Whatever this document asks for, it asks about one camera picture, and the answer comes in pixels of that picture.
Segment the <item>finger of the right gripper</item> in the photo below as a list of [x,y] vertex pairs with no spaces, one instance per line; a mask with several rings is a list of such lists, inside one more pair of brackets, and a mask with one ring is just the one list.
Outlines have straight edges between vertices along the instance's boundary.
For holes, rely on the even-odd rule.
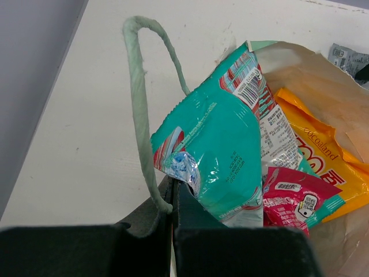
[[358,84],[366,84],[369,81],[369,64],[360,69],[354,76],[354,80]]

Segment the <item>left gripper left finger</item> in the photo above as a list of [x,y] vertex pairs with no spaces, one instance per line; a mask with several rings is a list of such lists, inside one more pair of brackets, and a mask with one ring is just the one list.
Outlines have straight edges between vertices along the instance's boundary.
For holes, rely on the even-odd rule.
[[1,229],[1,276],[169,276],[171,217],[148,198],[114,224]]

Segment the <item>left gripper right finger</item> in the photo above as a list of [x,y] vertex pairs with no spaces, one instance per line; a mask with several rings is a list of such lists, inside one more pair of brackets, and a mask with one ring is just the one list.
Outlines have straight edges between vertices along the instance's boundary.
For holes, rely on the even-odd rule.
[[177,276],[323,276],[307,237],[285,227],[229,228],[174,182]]

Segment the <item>grey snack packet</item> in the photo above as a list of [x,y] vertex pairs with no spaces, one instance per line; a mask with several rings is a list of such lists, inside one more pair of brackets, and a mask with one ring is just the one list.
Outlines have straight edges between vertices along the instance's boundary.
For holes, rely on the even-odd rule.
[[356,78],[356,74],[368,65],[368,54],[333,43],[329,50],[328,60]]

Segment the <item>orange yellow snack packet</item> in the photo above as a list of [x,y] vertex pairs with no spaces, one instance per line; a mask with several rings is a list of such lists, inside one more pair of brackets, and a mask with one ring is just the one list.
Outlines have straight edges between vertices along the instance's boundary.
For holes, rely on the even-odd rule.
[[311,169],[322,180],[341,189],[345,204],[323,221],[328,222],[368,204],[368,164],[359,161],[336,141],[335,128],[316,119],[290,90],[275,94],[292,126],[298,146]]

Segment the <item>pink snack packet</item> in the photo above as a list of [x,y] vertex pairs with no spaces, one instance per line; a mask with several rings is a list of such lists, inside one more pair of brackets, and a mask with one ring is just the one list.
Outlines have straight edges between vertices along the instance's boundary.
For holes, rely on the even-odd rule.
[[313,175],[285,167],[269,167],[263,184],[263,225],[310,228],[345,204],[341,189]]

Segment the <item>teal candy packet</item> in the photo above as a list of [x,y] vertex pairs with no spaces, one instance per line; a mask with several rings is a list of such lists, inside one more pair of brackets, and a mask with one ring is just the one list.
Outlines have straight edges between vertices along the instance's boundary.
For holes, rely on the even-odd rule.
[[155,168],[186,183],[227,227],[263,226],[269,167],[318,177],[247,44],[167,115],[151,143]]

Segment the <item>green paper bag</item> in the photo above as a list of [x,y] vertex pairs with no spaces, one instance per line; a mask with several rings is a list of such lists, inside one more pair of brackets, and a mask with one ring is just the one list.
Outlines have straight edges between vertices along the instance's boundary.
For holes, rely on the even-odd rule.
[[[125,21],[123,36],[129,62],[133,121],[141,169],[156,208],[159,212],[173,217],[174,182],[179,180],[154,166],[151,138],[155,132],[149,131],[145,72],[138,41],[138,31],[141,28],[150,29],[162,38],[175,65],[185,97],[197,88],[188,89],[175,50],[157,21],[141,16],[134,16]],[[316,119],[335,128],[336,141],[341,148],[368,164],[366,89],[323,56],[304,47],[270,41],[243,44],[247,44],[249,50],[255,54],[273,97],[280,88],[290,90]],[[175,253],[173,234],[172,221],[171,253]],[[310,228],[309,236],[305,236],[323,276],[368,275],[368,204],[331,221],[322,220]]]

